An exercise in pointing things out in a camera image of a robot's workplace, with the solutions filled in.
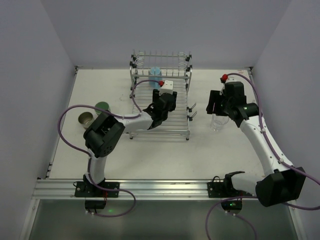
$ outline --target purple cable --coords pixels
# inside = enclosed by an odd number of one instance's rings
[[[135,101],[134,91],[135,91],[136,87],[137,87],[139,84],[145,83],[145,82],[156,82],[156,83],[158,83],[158,81],[156,81],[156,80],[149,80],[149,79],[148,79],[148,80],[139,81],[136,85],[133,86],[132,91],[131,91],[131,98],[132,98],[133,104],[136,106],[136,108],[138,109],[138,111],[139,111],[140,113],[141,113],[142,111],[141,111],[141,108],[138,106],[138,104],[137,104],[136,101]],[[132,206],[131,206],[127,211],[125,211],[125,212],[123,212],[123,213],[116,214],[116,215],[103,215],[103,214],[99,214],[99,213],[94,213],[94,215],[97,215],[97,216],[99,216],[99,217],[104,217],[104,218],[115,218],[115,217],[121,217],[121,216],[123,216],[123,215],[126,215],[126,214],[129,213],[129,212],[135,207],[135,205],[136,205],[136,197],[135,197],[135,195],[134,195],[132,192],[130,192],[130,191],[128,191],[128,190],[125,190],[125,189],[109,189],[109,188],[104,188],[104,187],[101,187],[101,186],[97,185],[97,184],[94,182],[94,180],[92,179],[91,173],[90,173],[90,165],[91,165],[91,160],[92,160],[92,159],[91,159],[91,157],[92,157],[91,154],[90,154],[88,151],[86,151],[86,150],[84,150],[84,149],[82,149],[82,148],[80,148],[80,147],[77,147],[77,146],[71,144],[70,142],[68,142],[68,140],[67,140],[67,139],[63,136],[63,134],[62,134],[62,131],[61,131],[62,119],[63,119],[64,115],[65,115],[68,111],[70,111],[71,109],[75,109],[75,108],[89,108],[89,109],[94,109],[94,110],[98,110],[98,111],[104,112],[104,113],[106,113],[106,114],[108,114],[108,115],[114,116],[114,117],[116,117],[116,118],[121,118],[121,119],[122,119],[122,118],[124,118],[124,119],[136,119],[136,118],[140,117],[140,113],[139,113],[138,115],[136,115],[136,116],[120,116],[120,115],[116,115],[116,114],[114,114],[114,113],[111,113],[111,112],[109,112],[109,111],[106,111],[106,110],[104,110],[104,109],[101,109],[101,108],[98,108],[98,107],[95,107],[95,106],[78,104],[78,105],[73,105],[73,106],[68,107],[68,108],[61,114],[61,116],[59,117],[59,119],[58,119],[58,124],[57,124],[58,134],[59,134],[60,138],[62,139],[62,141],[64,141],[65,144],[67,144],[69,147],[71,147],[71,148],[73,148],[73,149],[75,149],[75,150],[78,150],[78,151],[80,151],[80,152],[82,152],[82,153],[85,153],[85,154],[87,154],[87,155],[89,156],[87,172],[88,172],[88,177],[89,177],[91,183],[92,183],[95,187],[97,187],[98,189],[101,189],[101,190],[103,190],[103,191],[109,191],[109,192],[116,192],[116,191],[125,192],[125,193],[130,194],[130,195],[133,197],[133,204],[132,204]]]
[[[206,236],[209,240],[211,240],[211,237],[209,235],[209,230],[208,230],[208,221],[209,221],[209,216],[210,216],[210,213],[212,212],[212,210],[218,206],[219,204],[223,203],[223,202],[227,202],[227,201],[230,201],[230,200],[234,200],[234,199],[256,199],[257,197],[255,196],[234,196],[234,197],[229,197],[229,198],[226,198],[226,199],[223,199],[221,201],[218,201],[217,203],[215,203],[208,211],[207,215],[206,215],[206,218],[205,218],[205,233],[206,233]],[[252,228],[253,232],[254,232],[254,239],[257,240],[258,239],[258,234],[257,234],[257,230],[255,229],[254,225],[249,222],[247,219],[245,219],[243,216],[240,216],[240,215],[235,215],[237,218],[239,219],[242,219],[243,221],[245,221],[247,224],[249,224],[249,226]]]
[[[259,95],[258,95],[258,91],[257,91],[255,85],[253,84],[253,82],[250,81],[250,79],[248,79],[247,77],[245,77],[245,76],[242,75],[242,74],[233,72],[233,73],[229,73],[229,74],[227,74],[227,75],[228,75],[228,76],[232,76],[232,75],[239,76],[239,77],[245,79],[245,80],[251,85],[251,87],[252,87],[252,89],[253,89],[253,91],[254,91],[254,94],[256,95],[257,105],[258,105],[258,108],[259,108],[259,124],[260,124],[260,127],[261,127],[261,129],[262,129],[262,127],[263,127],[262,108],[261,108],[261,105],[260,105],[260,103],[261,103],[261,102],[260,102],[260,97],[259,97]],[[275,150],[274,147],[272,146],[272,144],[271,144],[271,142],[270,142],[270,140],[269,140],[266,132],[263,131],[263,132],[262,132],[262,135],[263,135],[263,137],[264,137],[267,145],[269,146],[271,152],[274,154],[274,156],[276,157],[276,159],[277,159],[278,161],[280,161],[281,157],[277,154],[276,150]],[[282,163],[282,165],[286,166],[287,168],[289,168],[289,169],[291,169],[291,170],[293,170],[293,171],[295,171],[295,172],[297,172],[297,173],[299,173],[299,174],[301,174],[301,175],[303,175],[303,176],[311,179],[312,181],[314,181],[315,183],[317,183],[318,185],[320,185],[320,180],[316,179],[315,177],[313,177],[313,176],[311,176],[311,175],[309,175],[309,174],[307,174],[307,173],[305,173],[305,172],[303,172],[303,171],[300,171],[299,169],[296,169],[295,167],[290,166],[289,164],[287,164],[287,163],[285,163],[285,162],[281,162],[281,163]],[[296,205],[293,205],[293,204],[290,204],[290,203],[285,203],[285,205],[290,206],[290,207],[293,207],[293,208],[297,208],[297,209],[307,210],[307,211],[320,210],[320,206],[316,206],[316,207],[304,207],[304,206],[296,206]]]

